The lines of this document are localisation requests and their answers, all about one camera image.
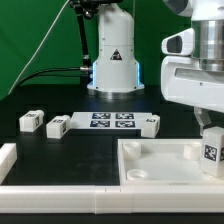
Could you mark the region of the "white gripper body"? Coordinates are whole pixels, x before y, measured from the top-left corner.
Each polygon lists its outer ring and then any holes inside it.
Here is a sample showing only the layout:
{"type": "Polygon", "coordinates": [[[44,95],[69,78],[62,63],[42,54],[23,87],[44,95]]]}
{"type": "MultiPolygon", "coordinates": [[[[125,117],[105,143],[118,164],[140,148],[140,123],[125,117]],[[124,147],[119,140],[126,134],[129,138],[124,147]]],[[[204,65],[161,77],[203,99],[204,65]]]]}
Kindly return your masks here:
{"type": "Polygon", "coordinates": [[[161,92],[168,101],[224,113],[224,71],[201,69],[194,44],[192,28],[162,41],[161,92]]]}

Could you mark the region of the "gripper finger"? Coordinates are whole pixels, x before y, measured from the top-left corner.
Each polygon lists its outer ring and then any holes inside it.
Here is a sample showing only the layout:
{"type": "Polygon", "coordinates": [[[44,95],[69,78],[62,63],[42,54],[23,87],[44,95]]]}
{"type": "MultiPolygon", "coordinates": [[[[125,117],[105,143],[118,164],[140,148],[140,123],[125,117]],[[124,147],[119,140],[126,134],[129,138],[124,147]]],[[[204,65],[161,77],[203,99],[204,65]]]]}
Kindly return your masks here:
{"type": "Polygon", "coordinates": [[[207,109],[195,107],[194,115],[200,126],[200,135],[203,135],[203,132],[206,128],[211,126],[211,119],[209,117],[209,111],[207,109]]]}

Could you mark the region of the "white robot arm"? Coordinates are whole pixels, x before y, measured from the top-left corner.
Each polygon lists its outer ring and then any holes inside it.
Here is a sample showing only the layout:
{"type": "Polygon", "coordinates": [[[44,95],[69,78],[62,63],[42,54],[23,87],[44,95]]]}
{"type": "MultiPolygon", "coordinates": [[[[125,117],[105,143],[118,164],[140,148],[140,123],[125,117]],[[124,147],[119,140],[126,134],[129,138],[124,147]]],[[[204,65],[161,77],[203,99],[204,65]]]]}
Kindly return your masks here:
{"type": "MultiPolygon", "coordinates": [[[[191,27],[162,41],[161,91],[171,102],[192,106],[201,126],[208,111],[224,113],[224,0],[163,0],[191,27]]],[[[134,21],[117,4],[99,3],[99,56],[88,92],[126,98],[144,89],[134,58],[134,21]]]]}

